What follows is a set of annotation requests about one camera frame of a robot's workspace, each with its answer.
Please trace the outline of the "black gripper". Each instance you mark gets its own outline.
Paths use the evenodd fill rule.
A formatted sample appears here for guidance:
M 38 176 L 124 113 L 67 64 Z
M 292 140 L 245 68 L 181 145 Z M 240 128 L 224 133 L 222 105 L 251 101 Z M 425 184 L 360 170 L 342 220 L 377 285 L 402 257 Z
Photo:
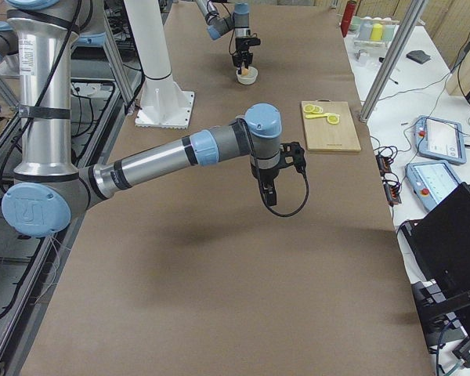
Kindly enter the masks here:
M 257 36 L 235 37 L 236 50 L 232 54 L 232 61 L 237 73 L 241 72 L 241 66 L 245 66 L 246 71 L 250 70 L 253 60 L 250 48 L 257 45 L 261 45 L 261 40 Z
M 260 194 L 265 205 L 273 207 L 277 204 L 277 191 L 274 180 L 281 169 L 294 166 L 297 173 L 306 175 L 305 150 L 299 142 L 281 143 L 279 151 L 271 158 L 257 159 L 251 157 L 251 173 L 258 179 Z

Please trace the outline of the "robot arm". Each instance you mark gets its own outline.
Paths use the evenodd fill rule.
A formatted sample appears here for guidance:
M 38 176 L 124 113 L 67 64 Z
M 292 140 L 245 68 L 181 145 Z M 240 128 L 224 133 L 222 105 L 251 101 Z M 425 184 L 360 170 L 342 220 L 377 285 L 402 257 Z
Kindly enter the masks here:
M 250 29 L 250 7 L 246 2 L 236 2 L 233 11 L 221 17 L 215 6 L 215 1 L 196 0 L 201 11 L 207 31 L 212 40 L 217 40 L 232 31 L 235 37 L 235 50 L 230 53 L 237 73 L 246 76 L 252 65 L 253 53 L 250 48 L 261 45 L 257 34 Z
M 113 41 L 103 1 L 6 1 L 7 18 L 19 39 L 22 161 L 14 168 L 15 184 L 2 198 L 7 223 L 22 234 L 47 237 L 64 230 L 79 215 L 116 192 L 194 165 L 215 165 L 251 156 L 263 204 L 274 215 L 297 214 L 309 196 L 305 152 L 297 142 L 281 143 L 279 110 L 259 103 L 229 125 L 201 130 L 179 140 L 128 156 L 113 164 L 79 169 L 71 161 L 71 46 L 78 40 L 104 45 Z M 247 3 L 236 3 L 233 16 L 221 19 L 213 5 L 195 1 L 213 39 L 235 30 L 236 46 L 260 43 L 249 35 Z M 144 91 L 137 125 L 187 128 L 194 92 L 185 92 L 172 77 L 157 1 L 125 1 L 143 69 Z M 253 69 L 242 47 L 234 63 Z M 277 204 L 274 179 L 294 166 L 305 181 L 305 198 L 289 214 Z

